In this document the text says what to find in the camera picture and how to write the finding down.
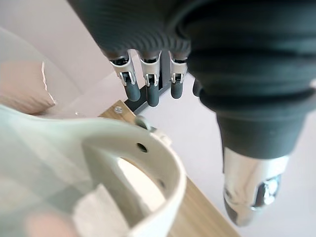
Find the hole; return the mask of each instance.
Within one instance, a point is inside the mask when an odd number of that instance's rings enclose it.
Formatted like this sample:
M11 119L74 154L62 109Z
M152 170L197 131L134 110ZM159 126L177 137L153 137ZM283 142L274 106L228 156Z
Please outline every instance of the hole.
M164 182L161 179L158 179L158 183L160 184L160 186L165 189L166 185L164 184Z
M147 148L143 144L137 143L137 146L142 152L147 152Z

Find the robotic arm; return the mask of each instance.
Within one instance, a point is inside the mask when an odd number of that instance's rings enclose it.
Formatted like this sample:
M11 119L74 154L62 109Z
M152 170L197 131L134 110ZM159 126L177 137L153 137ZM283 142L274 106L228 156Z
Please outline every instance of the robotic arm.
M68 0L128 98L140 97L129 49L138 51L149 105L158 104L159 56L170 51L171 94L186 64L194 92L217 114L224 202L247 225L272 203L306 114L316 106L316 3L242 0Z

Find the black rubber fingertip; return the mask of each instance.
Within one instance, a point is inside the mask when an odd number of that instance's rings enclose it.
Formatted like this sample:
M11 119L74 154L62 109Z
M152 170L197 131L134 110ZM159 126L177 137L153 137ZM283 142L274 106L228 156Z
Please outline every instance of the black rubber fingertip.
M158 85L154 86L153 83L150 86L146 86L146 97L148 105L151 107L155 107L159 103L159 90Z
M183 84L179 81L176 81L175 83L171 83L171 96L174 99L179 99L182 95L183 91Z
M132 84L130 81L126 82L125 92L130 101L138 101L140 98L140 91L138 88L137 81L135 84Z
M195 79L194 84L193 84L193 95L199 97L201 90L202 90L201 83L197 79Z

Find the white plastic part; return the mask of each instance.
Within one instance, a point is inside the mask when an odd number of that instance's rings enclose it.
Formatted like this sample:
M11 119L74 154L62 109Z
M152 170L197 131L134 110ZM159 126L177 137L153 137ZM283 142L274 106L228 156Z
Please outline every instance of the white plastic part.
M149 86L149 78L148 75L154 75L155 77L155 83L154 86L158 86L158 82L159 82L159 68L160 68L160 55L161 52L159 54L159 58L157 61L155 61L154 63L145 63L142 58L139 55L139 59L140 59L140 63L142 66L142 71L143 71L143 77L145 80L145 84L146 86Z
M0 236L23 236L28 218L37 213L71 220L79 201L99 185L130 226L122 236L167 236L186 174L175 152L155 134L112 119L43 119L0 106L0 141ZM123 173L122 159L161 191L165 202L155 211Z
M128 50L127 53L128 53L128 62L124 65L116 65L110 61L115 72L117 73L118 78L121 80L121 82L124 86L126 86L126 81L125 81L122 73L128 73L129 77L131 79L131 83L133 85L136 83L136 74L135 74L133 61L132 61L132 58L130 56L130 50Z
M183 83L184 76L187 73L187 63L175 63L172 58L170 58L170 71L171 71L171 82L176 82L176 74L181 74L180 83Z

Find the white wall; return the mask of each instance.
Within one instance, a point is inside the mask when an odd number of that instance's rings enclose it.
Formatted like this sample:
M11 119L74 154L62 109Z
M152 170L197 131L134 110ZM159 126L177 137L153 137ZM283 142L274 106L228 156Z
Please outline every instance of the white wall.
M0 0L0 26L49 58L80 92L112 71L66 0Z
M215 114L192 94L193 81L191 75L186 76L184 93L179 100L172 99L167 91L157 107L148 107L141 114L171 138L188 176L227 217L222 196L224 177L219 129ZM315 236L315 145L316 112L313 112L307 118L282 176L278 198L252 225L236 228L243 237Z
M45 70L48 90L58 103L57 117L97 116L117 100L127 99L110 62L66 0L0 0L0 28L17 36L0 29L2 61L31 60L31 54L41 53L44 61L47 58L64 74L55 77L51 64ZM33 53L24 40L40 53ZM135 51L132 56L142 87L145 83Z

